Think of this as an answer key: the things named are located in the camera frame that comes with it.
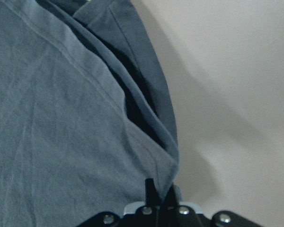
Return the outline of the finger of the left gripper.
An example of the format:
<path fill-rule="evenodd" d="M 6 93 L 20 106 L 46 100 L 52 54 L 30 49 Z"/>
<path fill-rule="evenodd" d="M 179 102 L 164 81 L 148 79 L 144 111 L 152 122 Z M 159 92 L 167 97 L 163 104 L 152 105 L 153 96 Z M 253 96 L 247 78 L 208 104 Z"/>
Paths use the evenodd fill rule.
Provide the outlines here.
<path fill-rule="evenodd" d="M 177 188 L 172 184 L 168 190 L 165 199 L 162 202 L 161 208 L 163 210 L 175 209 L 179 206 L 179 198 L 177 194 Z"/>
<path fill-rule="evenodd" d="M 161 206 L 161 199 L 152 178 L 145 180 L 145 205 L 147 207 Z"/>

